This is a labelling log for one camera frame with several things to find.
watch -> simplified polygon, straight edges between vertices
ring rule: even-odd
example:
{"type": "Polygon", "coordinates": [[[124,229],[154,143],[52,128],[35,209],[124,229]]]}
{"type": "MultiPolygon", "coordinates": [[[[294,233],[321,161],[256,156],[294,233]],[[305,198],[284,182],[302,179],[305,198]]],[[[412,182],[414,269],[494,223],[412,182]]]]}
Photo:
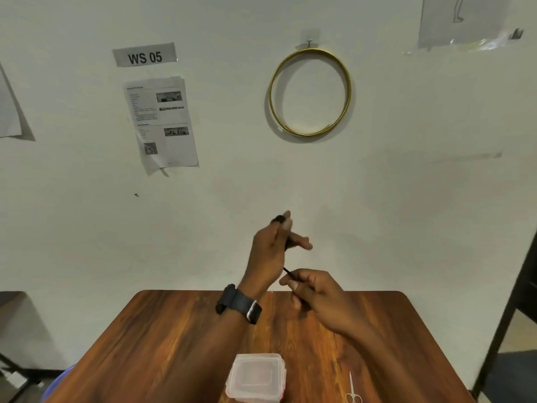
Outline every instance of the watch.
{"type": "Polygon", "coordinates": [[[256,324],[261,315],[262,308],[256,300],[245,296],[242,291],[229,284],[216,304],[216,312],[222,314],[226,308],[244,314],[250,324],[256,324]]]}

scissors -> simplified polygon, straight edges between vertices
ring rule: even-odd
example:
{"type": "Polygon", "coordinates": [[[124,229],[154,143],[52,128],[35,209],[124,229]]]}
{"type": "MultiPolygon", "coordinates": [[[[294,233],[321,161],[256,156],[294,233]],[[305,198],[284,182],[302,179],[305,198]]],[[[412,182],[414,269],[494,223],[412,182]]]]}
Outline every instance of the scissors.
{"type": "Polygon", "coordinates": [[[358,397],[360,399],[360,402],[364,403],[364,401],[362,400],[359,394],[354,394],[354,385],[352,384],[352,373],[350,371],[348,372],[348,377],[351,379],[351,393],[345,394],[345,401],[347,403],[356,403],[355,399],[356,397],[358,397]]]}

qr code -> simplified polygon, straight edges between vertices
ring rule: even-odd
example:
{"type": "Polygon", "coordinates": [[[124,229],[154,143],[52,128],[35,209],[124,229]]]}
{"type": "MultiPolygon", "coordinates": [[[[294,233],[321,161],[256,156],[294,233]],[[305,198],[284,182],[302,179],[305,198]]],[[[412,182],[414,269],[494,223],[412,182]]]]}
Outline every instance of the qr code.
{"type": "Polygon", "coordinates": [[[157,143],[144,143],[143,149],[147,155],[158,154],[157,143]]]}

person's left arm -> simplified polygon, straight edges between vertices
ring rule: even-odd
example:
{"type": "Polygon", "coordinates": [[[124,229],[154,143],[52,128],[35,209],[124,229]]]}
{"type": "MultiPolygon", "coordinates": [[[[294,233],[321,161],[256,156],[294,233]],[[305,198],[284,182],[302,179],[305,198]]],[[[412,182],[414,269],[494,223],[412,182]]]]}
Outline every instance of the person's left arm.
{"type": "MultiPolygon", "coordinates": [[[[310,250],[309,238],[291,232],[291,212],[286,221],[274,221],[253,237],[246,272],[238,289],[259,300],[281,275],[285,243],[310,250]]],[[[171,364],[156,397],[158,403],[218,402],[249,323],[238,311],[227,308],[192,347],[184,360],[171,364]]]]}

gold hoop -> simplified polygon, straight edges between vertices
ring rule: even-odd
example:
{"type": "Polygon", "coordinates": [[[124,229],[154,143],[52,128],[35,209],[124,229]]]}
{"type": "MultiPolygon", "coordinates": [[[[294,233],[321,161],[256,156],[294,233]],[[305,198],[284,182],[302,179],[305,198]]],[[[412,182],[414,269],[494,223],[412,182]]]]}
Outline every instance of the gold hoop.
{"type": "Polygon", "coordinates": [[[281,61],[281,63],[278,65],[278,67],[276,68],[276,72],[274,72],[274,75],[272,76],[272,79],[270,81],[270,85],[268,87],[268,104],[270,105],[270,110],[272,111],[272,115],[274,116],[274,118],[276,119],[276,121],[278,122],[278,124],[284,128],[284,130],[294,134],[295,136],[301,136],[301,137],[313,137],[313,136],[318,136],[320,134],[323,134],[323,133],[326,133],[326,132],[329,132],[330,130],[332,130],[334,127],[336,127],[338,125],[338,123],[341,121],[341,119],[343,118],[343,116],[345,115],[345,113],[347,112],[347,109],[348,109],[348,106],[349,104],[351,103],[351,94],[352,94],[352,86],[351,86],[351,76],[349,75],[348,73],[348,70],[347,68],[345,67],[345,65],[343,64],[343,62],[341,62],[341,60],[339,60],[338,58],[335,57],[334,54],[328,52],[328,51],[325,51],[324,49],[319,49],[319,48],[306,48],[306,49],[301,49],[300,51],[296,51],[296,52],[293,52],[292,54],[290,54],[287,58],[285,58],[284,60],[281,61]],[[280,69],[287,63],[289,62],[291,59],[293,59],[295,56],[297,55],[302,55],[303,53],[318,53],[320,55],[325,55],[327,56],[328,58],[336,61],[336,63],[338,64],[338,66],[341,68],[341,70],[343,71],[343,75],[345,76],[345,82],[346,82],[346,86],[347,86],[347,90],[345,92],[345,107],[343,107],[343,110],[341,112],[341,114],[339,115],[338,119],[336,121],[334,121],[334,123],[326,126],[325,128],[323,128],[322,130],[318,131],[317,133],[312,133],[312,134],[303,134],[303,133],[299,133],[299,132],[296,132],[295,130],[292,130],[291,128],[287,127],[281,120],[280,118],[278,117],[278,115],[276,114],[276,110],[274,110],[274,106],[272,104],[272,86],[274,84],[274,81],[276,79],[276,76],[278,75],[280,69]]]}

